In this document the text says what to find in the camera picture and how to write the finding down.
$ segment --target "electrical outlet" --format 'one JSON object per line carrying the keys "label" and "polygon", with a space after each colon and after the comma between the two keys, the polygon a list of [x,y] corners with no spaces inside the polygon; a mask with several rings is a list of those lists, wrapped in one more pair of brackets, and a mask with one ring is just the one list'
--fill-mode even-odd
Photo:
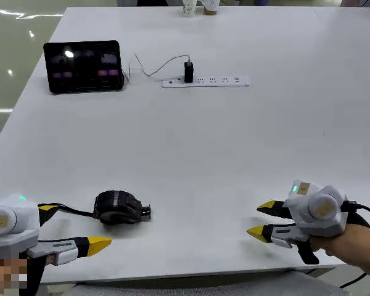
{"label": "electrical outlet", "polygon": [[249,86],[247,76],[203,76],[193,77],[192,83],[185,83],[184,78],[162,80],[163,88],[194,88],[217,86]]}

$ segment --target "black strap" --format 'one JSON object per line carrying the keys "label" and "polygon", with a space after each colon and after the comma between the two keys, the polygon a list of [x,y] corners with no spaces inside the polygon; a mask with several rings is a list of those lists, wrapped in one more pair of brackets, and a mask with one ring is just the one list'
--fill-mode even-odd
{"label": "black strap", "polygon": [[93,218],[93,213],[75,210],[74,208],[70,208],[70,207],[68,207],[68,206],[66,206],[62,203],[56,203],[56,202],[40,203],[38,205],[38,207],[42,207],[44,205],[55,205],[56,207],[58,207],[62,211],[69,212],[69,213],[76,214],[76,215],[80,215],[80,216],[86,216],[86,217],[92,217]]}
{"label": "black strap", "polygon": [[[26,252],[19,254],[19,259],[26,259]],[[27,260],[27,288],[19,289],[19,296],[34,296],[38,291],[44,273],[47,256]]]}
{"label": "black strap", "polygon": [[311,249],[310,240],[308,239],[306,242],[296,242],[298,247],[298,254],[302,258],[303,262],[309,265],[317,265],[319,264],[318,258],[313,253]]}
{"label": "black strap", "polygon": [[370,229],[370,224],[358,213],[349,212],[347,224],[356,224]]}

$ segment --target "white wall socket panel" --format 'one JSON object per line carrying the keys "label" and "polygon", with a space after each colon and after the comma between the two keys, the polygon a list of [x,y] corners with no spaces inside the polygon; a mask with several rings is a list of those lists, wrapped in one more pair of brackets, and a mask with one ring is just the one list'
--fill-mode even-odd
{"label": "white wall socket panel", "polygon": [[163,88],[194,88],[216,86],[249,86],[247,76],[200,76],[193,77],[192,83],[185,83],[184,78],[164,79]]}

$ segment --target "white table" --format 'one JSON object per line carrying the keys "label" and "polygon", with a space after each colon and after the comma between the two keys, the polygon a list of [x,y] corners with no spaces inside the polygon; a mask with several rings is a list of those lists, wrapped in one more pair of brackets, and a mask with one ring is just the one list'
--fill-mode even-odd
{"label": "white table", "polygon": [[[0,135],[0,198],[91,211],[107,189],[151,204],[148,223],[104,228],[58,213],[43,239],[109,236],[99,254],[48,266],[43,282],[304,268],[297,251],[246,229],[295,178],[370,205],[370,9],[69,8],[51,41],[117,39],[124,67],[190,54],[198,75],[248,75],[249,88],[163,89],[132,59],[121,92],[49,93],[38,62]],[[180,75],[173,62],[157,75]],[[364,215],[370,222],[370,216]],[[342,264],[318,252],[321,266]]]}

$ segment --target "charging cable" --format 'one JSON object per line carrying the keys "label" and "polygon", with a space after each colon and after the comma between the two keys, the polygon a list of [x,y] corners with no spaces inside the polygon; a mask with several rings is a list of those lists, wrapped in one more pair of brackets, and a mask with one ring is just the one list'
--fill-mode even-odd
{"label": "charging cable", "polygon": [[[184,76],[185,76],[185,82],[193,82],[193,63],[191,62],[191,57],[190,55],[188,54],[181,54],[181,55],[177,55],[175,57],[172,57],[171,59],[167,60],[162,66],[160,66],[158,69],[156,69],[155,71],[151,72],[151,73],[147,73],[144,69],[144,66],[142,65],[139,57],[135,54],[134,55],[137,59],[137,62],[138,64],[140,65],[141,67],[141,71],[143,72],[143,74],[145,76],[148,76],[148,77],[152,77],[154,76],[156,73],[158,73],[165,65],[167,65],[168,63],[170,63],[171,61],[175,60],[175,59],[178,59],[178,58],[181,58],[181,57],[187,57],[187,61],[185,62],[184,64]],[[126,79],[128,80],[128,82],[130,82],[130,62],[129,62],[129,69],[128,69],[128,75],[125,74],[125,72],[122,70],[123,74],[126,76]]]}

